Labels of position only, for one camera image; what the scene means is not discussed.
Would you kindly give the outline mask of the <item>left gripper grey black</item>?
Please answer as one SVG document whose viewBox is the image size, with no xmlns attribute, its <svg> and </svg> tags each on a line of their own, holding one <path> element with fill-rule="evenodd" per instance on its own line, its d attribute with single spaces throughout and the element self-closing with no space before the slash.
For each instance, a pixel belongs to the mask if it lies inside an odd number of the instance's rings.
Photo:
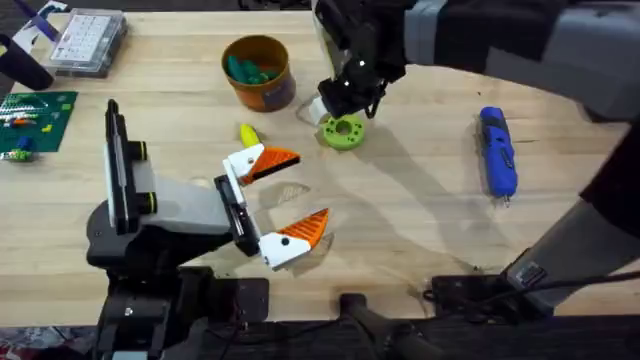
<svg viewBox="0 0 640 360">
<path fill-rule="evenodd" d="M 257 144 L 225 158 L 224 173 L 211 187 L 157 175 L 150 163 L 137 162 L 133 165 L 134 184 L 142 192 L 153 192 L 157 206 L 155 213 L 142 217 L 142 223 L 188 235 L 229 234 L 245 255 L 254 256 L 260 251 L 265 264 L 277 271 L 318 245 L 326 231 L 329 209 L 259 238 L 243 187 L 300 160 L 292 150 Z"/>
</svg>

